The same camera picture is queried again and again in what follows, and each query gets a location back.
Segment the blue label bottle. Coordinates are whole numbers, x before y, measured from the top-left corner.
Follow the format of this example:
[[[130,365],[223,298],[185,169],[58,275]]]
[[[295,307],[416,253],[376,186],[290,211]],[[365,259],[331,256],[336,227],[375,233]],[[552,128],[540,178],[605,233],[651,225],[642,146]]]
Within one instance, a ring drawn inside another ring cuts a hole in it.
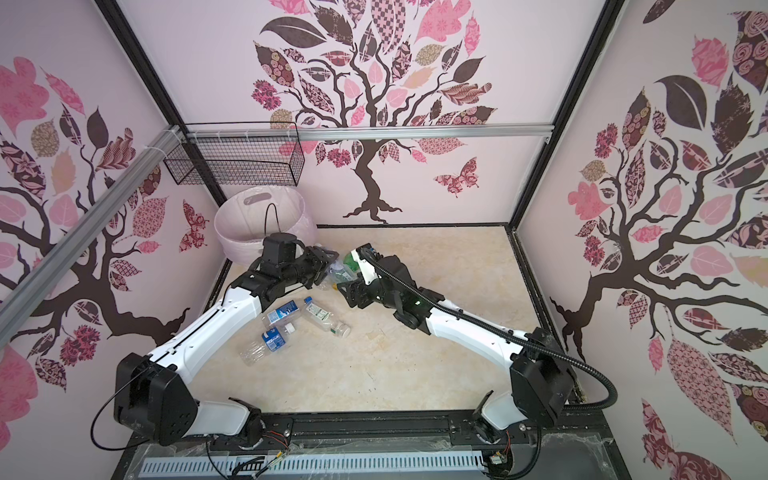
[[[256,339],[249,341],[241,349],[239,356],[246,366],[254,366],[260,360],[285,349],[295,331],[291,322],[266,330]]]
[[[294,300],[270,310],[263,318],[263,323],[267,328],[276,328],[288,322],[300,312],[300,308]]]

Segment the clear square bottle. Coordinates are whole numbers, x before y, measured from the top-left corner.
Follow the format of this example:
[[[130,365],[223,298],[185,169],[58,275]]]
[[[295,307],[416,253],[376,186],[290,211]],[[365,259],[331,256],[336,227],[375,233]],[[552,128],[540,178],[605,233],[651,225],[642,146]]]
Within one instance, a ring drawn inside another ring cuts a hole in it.
[[[334,317],[333,313],[319,305],[312,297],[304,299],[304,314],[317,327],[336,337],[346,338],[351,327]]]

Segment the long clear crushed bottle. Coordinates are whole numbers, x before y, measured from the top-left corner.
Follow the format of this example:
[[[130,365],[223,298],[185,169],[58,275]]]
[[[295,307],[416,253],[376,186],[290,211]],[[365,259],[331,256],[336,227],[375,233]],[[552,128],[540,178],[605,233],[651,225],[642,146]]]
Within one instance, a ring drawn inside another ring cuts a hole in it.
[[[336,289],[339,283],[348,282],[350,280],[349,272],[343,262],[339,259],[339,254],[324,247],[321,247],[321,251],[328,256],[329,264],[319,288],[321,290]]]

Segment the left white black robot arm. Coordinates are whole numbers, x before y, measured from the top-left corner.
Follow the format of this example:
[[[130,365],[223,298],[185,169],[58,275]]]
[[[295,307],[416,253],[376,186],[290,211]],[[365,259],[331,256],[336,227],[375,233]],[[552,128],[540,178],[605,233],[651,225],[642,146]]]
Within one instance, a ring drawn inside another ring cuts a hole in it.
[[[273,233],[260,257],[229,285],[221,300],[175,337],[144,356],[127,355],[116,370],[115,421],[150,442],[224,436],[254,447],[265,427],[260,409],[242,400],[198,401],[188,386],[205,363],[243,326],[278,299],[322,283],[338,254]]]

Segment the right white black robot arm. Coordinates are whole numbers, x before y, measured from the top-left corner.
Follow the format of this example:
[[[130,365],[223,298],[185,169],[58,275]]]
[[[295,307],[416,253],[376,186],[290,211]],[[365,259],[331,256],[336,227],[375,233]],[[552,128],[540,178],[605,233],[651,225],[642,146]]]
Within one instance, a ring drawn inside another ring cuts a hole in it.
[[[508,427],[531,421],[554,426],[575,383],[575,374],[553,337],[543,329],[507,329],[470,315],[442,294],[420,287],[395,256],[359,248],[350,254],[357,278],[339,291],[352,308],[378,303],[401,324],[452,341],[483,357],[510,377],[510,388],[489,391],[473,412],[472,425],[488,443]]]

